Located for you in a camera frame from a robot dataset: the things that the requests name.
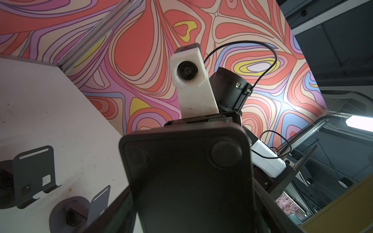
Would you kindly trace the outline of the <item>dark grey phone stand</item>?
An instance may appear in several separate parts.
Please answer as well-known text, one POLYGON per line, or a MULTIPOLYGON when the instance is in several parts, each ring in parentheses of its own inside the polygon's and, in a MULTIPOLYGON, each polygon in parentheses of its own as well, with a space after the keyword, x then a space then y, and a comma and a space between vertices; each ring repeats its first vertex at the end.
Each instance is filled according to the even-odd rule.
POLYGON ((1 161, 1 209, 24 209, 36 202, 39 192, 48 194, 56 184, 54 149, 43 146, 1 161))

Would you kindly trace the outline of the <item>black rectangular phone holder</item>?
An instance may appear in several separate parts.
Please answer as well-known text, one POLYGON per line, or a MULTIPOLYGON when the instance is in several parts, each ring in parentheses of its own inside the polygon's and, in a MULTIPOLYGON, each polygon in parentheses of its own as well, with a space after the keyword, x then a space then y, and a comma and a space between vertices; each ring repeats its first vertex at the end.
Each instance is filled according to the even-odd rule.
POLYGON ((144 232, 255 232, 250 145, 239 125, 137 131, 119 151, 144 232))

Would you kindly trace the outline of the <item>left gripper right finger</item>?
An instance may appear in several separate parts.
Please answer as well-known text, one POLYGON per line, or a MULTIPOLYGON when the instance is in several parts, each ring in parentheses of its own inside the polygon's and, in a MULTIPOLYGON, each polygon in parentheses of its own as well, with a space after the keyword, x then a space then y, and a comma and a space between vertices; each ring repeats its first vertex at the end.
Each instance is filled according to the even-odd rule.
POLYGON ((278 207, 266 190, 253 179, 255 195, 255 233, 304 233, 278 207))

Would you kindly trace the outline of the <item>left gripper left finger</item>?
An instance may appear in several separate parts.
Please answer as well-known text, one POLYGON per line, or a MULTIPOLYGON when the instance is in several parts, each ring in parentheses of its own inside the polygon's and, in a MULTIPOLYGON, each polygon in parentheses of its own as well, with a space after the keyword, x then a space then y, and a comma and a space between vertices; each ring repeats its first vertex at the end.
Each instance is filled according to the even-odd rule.
POLYGON ((128 186, 84 233, 133 233, 136 215, 132 192, 128 186))

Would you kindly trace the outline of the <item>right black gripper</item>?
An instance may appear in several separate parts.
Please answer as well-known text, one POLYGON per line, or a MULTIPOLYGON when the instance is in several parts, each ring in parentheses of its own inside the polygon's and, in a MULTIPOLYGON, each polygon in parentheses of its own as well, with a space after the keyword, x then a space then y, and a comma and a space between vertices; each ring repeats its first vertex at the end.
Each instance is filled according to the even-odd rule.
POLYGON ((221 121, 226 123, 236 123, 239 126, 242 126, 241 115, 236 112, 221 112, 217 114, 204 115, 204 116, 195 116, 177 120, 171 120, 164 124, 166 126, 172 125, 181 125, 181 124, 196 124, 196 123, 205 123, 205 122, 215 122, 221 121))

